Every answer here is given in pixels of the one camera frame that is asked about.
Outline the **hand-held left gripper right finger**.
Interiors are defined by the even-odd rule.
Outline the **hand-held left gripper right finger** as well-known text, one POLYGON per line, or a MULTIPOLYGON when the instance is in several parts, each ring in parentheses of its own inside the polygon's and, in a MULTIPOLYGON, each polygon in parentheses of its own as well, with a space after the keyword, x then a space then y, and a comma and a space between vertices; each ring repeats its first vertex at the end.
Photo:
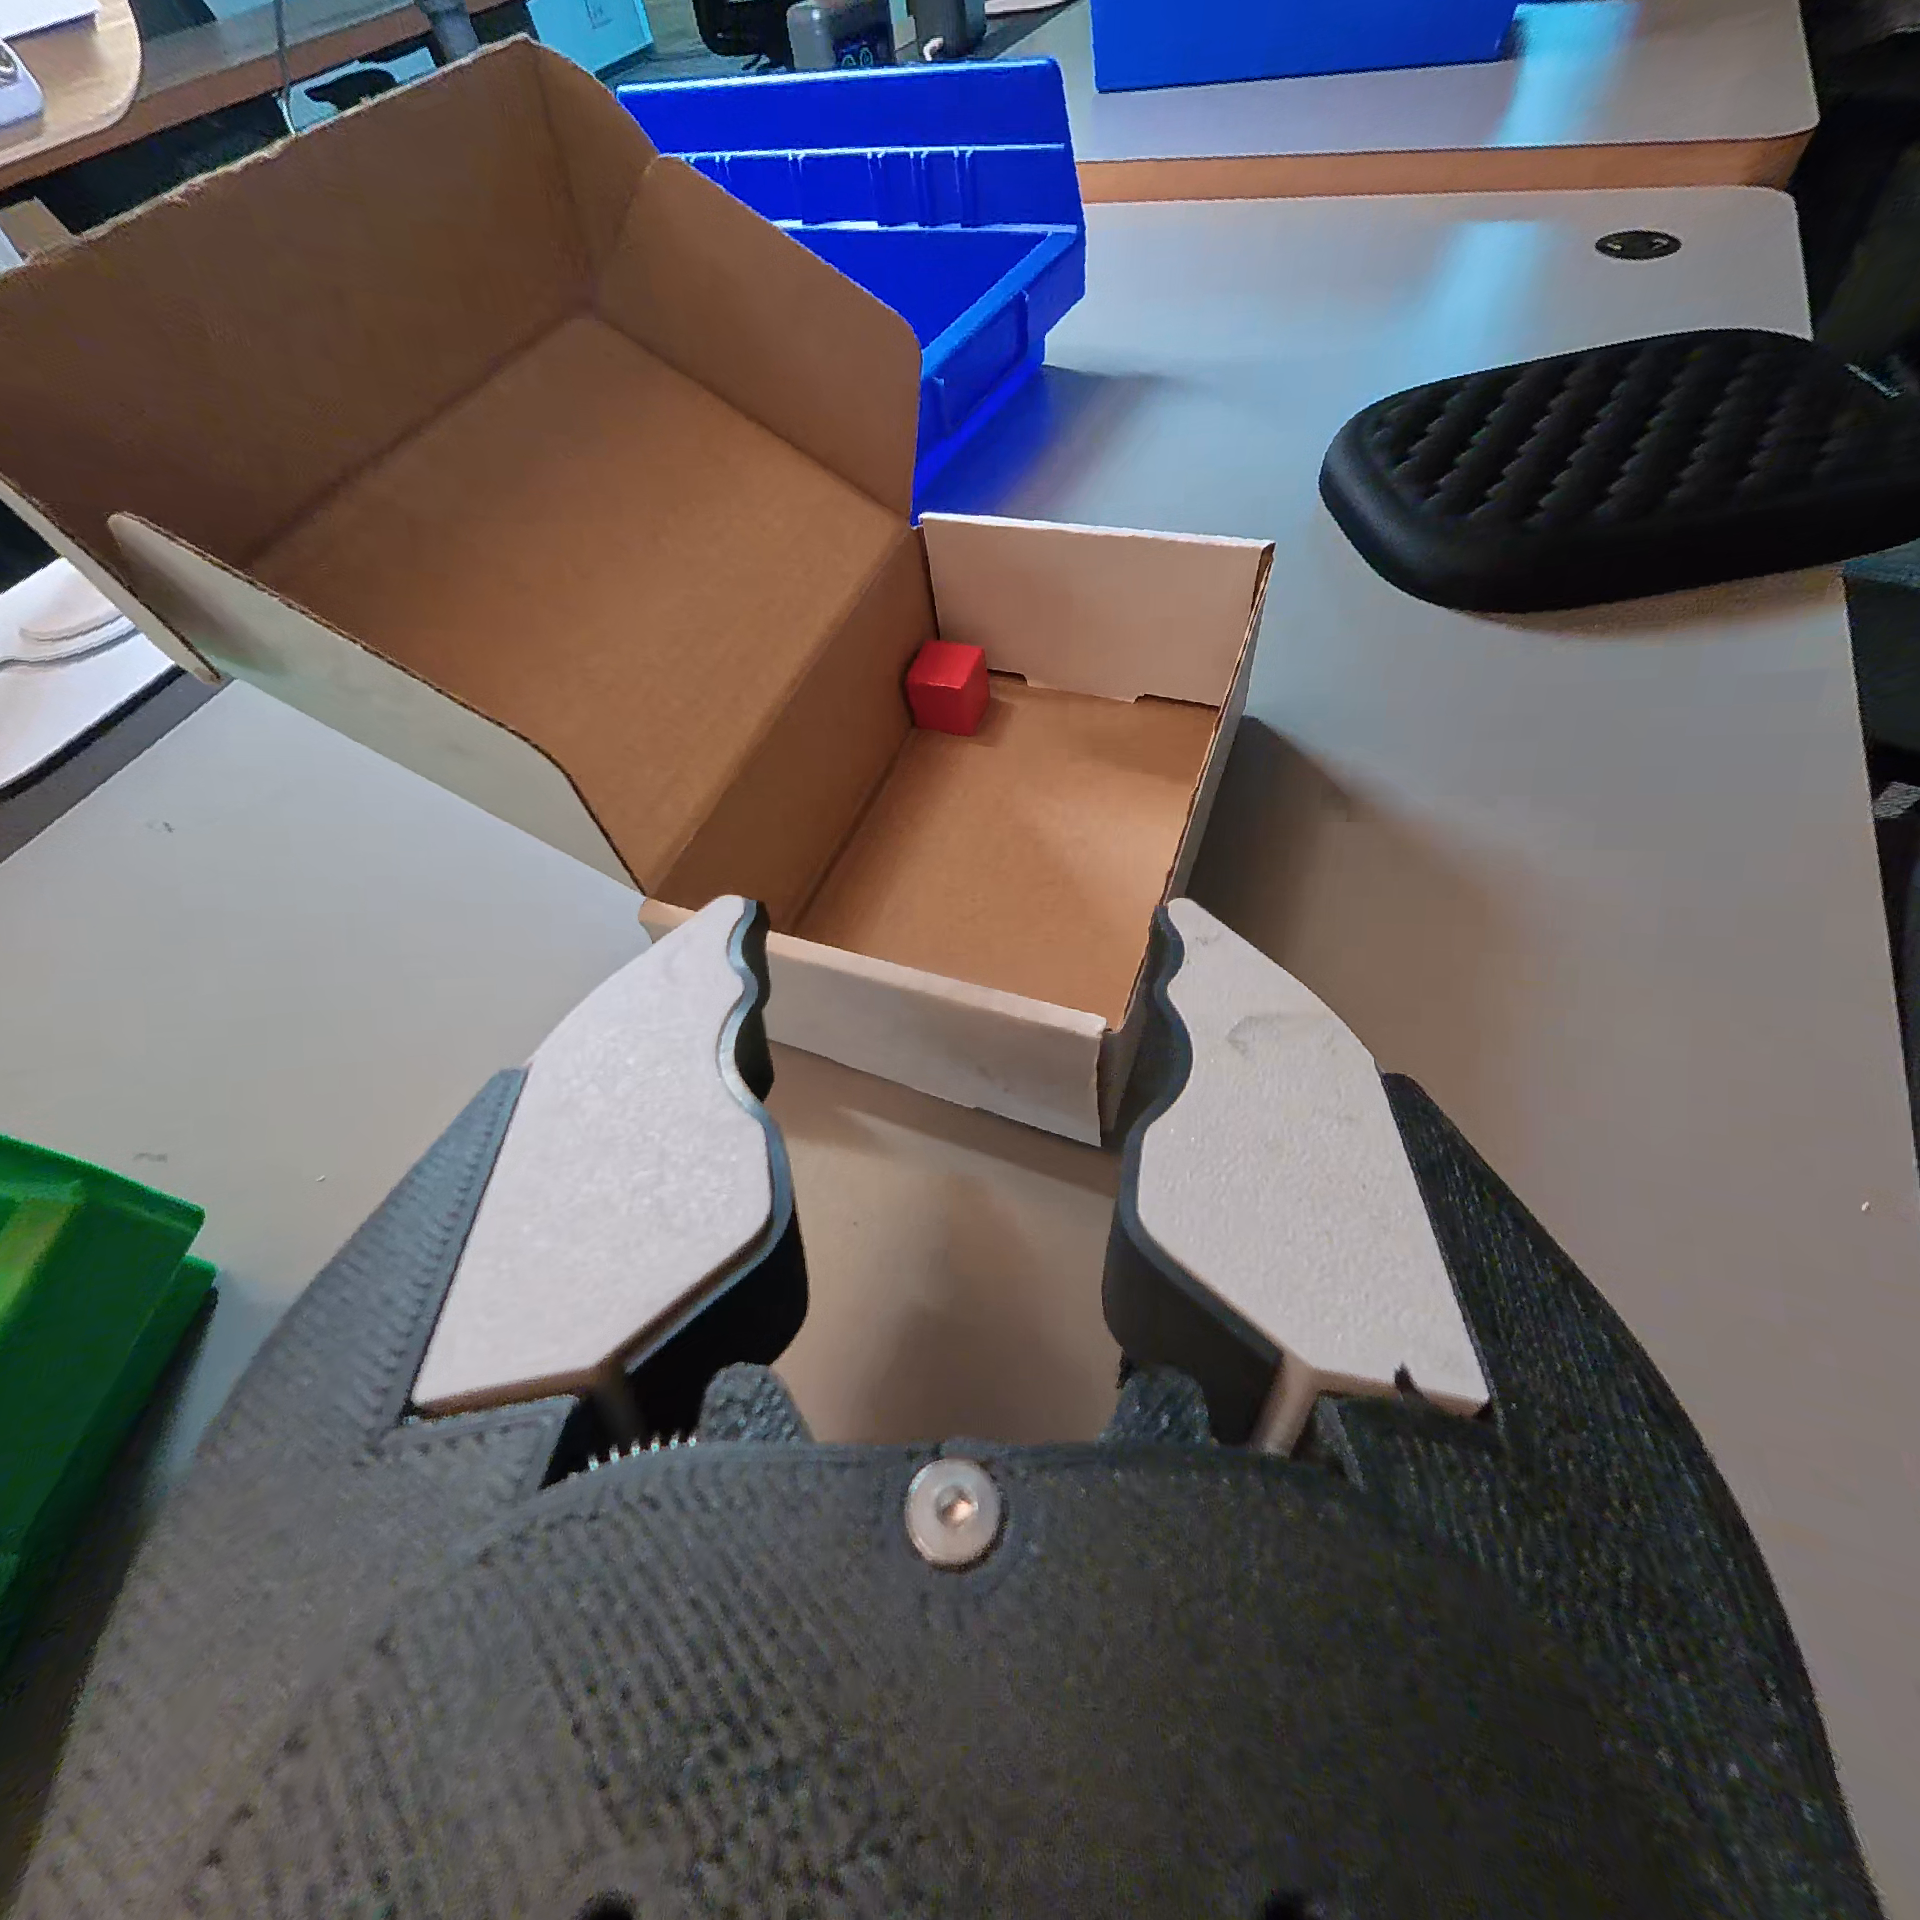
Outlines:
POLYGON ((1375 1055, 1194 900, 1154 927, 1103 1310, 1213 1440, 1295 1451, 1323 1399, 1474 1420, 1493 1390, 1375 1055))

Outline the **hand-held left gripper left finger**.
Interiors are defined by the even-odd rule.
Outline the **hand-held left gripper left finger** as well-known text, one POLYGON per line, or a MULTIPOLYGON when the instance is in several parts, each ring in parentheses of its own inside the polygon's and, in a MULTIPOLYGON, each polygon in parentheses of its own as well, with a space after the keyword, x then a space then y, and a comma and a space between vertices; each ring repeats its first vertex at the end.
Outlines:
POLYGON ((762 903, 720 897, 538 1046, 424 1348, 421 1414, 573 1396, 691 1422, 720 1369, 793 1343, 765 936, 762 903))

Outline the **green plastic bin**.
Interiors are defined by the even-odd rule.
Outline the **green plastic bin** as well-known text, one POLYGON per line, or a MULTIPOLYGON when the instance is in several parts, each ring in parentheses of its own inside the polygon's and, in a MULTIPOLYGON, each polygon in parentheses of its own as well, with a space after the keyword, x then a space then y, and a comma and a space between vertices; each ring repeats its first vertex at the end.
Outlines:
POLYGON ((212 1291, 207 1214, 2 1138, 2 1659, 212 1291))

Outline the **red wooden cube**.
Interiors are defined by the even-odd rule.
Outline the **red wooden cube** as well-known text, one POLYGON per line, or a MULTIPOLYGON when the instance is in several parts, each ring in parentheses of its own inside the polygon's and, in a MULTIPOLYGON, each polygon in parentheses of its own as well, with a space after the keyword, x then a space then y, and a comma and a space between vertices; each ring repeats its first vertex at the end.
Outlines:
POLYGON ((921 732, 971 736, 992 705, 992 673, 984 648, 925 641, 904 676, 913 722, 921 732))

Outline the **white cardboard mailer box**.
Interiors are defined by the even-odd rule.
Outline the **white cardboard mailer box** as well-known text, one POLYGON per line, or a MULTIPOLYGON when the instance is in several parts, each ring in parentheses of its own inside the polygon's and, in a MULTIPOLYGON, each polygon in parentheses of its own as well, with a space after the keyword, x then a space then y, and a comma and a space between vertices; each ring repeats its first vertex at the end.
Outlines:
POLYGON ((1115 1137, 1272 545, 915 524, 909 324, 528 40, 29 259, 2 351, 7 505, 183 671, 655 934, 762 900, 785 1046, 1115 1137))

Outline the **blue plastic bin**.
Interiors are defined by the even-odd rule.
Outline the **blue plastic bin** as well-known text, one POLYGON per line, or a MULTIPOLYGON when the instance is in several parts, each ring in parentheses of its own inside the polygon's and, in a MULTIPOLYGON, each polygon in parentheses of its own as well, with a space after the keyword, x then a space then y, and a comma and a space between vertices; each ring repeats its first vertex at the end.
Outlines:
POLYGON ((1039 374, 1089 286, 1050 58, 626 86, 685 160, 891 306, 921 348, 916 497, 1039 374))
POLYGON ((1092 2, 1099 91, 1320 80, 1501 58, 1517 2, 1092 2))

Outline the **grey desk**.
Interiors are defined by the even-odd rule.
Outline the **grey desk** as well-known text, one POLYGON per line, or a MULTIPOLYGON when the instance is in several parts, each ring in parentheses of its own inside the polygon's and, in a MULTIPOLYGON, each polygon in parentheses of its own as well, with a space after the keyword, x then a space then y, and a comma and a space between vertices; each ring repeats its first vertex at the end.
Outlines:
MULTIPOLYGON (((1119 203, 945 512, 1276 546, 1194 897, 1408 1072, 1665 1369, 1916 1915, 1916 1180, 1840 587, 1563 623, 1384 587, 1322 512, 1392 392, 1809 323, 1785 194, 1119 203), (1683 238, 1623 264, 1616 230, 1683 238)), ((5 1131, 207 1209, 221 1270, 5 1692, 5 1880, 143 1507, 500 1065, 641 950, 585 867, 252 689, 5 806, 5 1131)))

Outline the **wooden board document stand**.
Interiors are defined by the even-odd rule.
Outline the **wooden board document stand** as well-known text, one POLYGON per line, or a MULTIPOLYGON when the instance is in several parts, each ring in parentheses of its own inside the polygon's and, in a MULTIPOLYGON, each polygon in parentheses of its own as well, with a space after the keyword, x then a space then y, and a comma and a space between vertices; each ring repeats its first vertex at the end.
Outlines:
MULTIPOLYGON (((2 4, 5 191, 77 160, 137 94, 143 40, 127 2, 2 4)), ((2 593, 2 788, 48 774, 176 673, 137 625, 63 559, 2 593)))

